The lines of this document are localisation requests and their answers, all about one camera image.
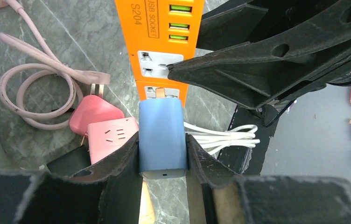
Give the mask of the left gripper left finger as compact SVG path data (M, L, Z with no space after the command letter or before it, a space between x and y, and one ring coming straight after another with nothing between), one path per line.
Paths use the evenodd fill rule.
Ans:
M135 134L69 178L44 171L0 171L0 224L138 223L138 140Z

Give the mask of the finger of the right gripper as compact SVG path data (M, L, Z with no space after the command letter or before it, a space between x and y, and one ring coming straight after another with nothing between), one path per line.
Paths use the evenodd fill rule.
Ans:
M286 9L286 0L229 0L202 15L197 48L216 51L268 38Z

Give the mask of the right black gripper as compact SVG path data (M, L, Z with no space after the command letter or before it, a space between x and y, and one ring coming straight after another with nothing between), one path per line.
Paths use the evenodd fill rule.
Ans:
M170 66L169 78L246 109L351 86L351 0L258 0L256 43Z

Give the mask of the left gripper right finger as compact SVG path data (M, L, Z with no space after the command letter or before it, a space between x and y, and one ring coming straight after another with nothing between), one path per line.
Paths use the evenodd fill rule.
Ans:
M351 183L325 176L239 175L186 137L192 224L351 224Z

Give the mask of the beige cube socket adapter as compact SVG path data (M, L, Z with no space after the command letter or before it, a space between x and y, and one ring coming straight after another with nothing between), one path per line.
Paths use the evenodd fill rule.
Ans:
M154 224L155 213L146 181L142 182L139 224Z

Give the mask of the black power adapter plug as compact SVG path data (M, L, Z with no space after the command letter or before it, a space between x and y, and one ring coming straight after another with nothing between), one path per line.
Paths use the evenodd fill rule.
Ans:
M49 162L47 167L53 174L70 177L90 165L89 149L82 145Z

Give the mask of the pink square socket adapter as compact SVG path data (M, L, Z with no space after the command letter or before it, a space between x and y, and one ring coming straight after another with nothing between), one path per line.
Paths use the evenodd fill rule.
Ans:
M89 124L87 134L91 164L121 148L138 130L134 117Z

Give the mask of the blue small adapter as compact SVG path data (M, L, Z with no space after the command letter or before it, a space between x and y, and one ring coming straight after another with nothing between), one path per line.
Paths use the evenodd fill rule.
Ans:
M139 172L146 179L180 178L188 171L183 106L177 98L139 104Z

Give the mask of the dark pink plug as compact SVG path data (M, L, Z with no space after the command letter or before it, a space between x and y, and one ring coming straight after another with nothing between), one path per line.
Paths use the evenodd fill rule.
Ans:
M80 146L84 144L88 135L88 125L105 122L114 119L123 119L124 113L103 98L96 95L88 95L82 98L77 108L69 119L70 129L82 136Z

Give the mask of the orange power strip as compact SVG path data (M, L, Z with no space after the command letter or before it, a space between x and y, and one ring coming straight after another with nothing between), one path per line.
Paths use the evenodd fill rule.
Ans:
M203 0L115 1L140 100L166 97L186 102L188 85L168 79L168 66L194 57Z

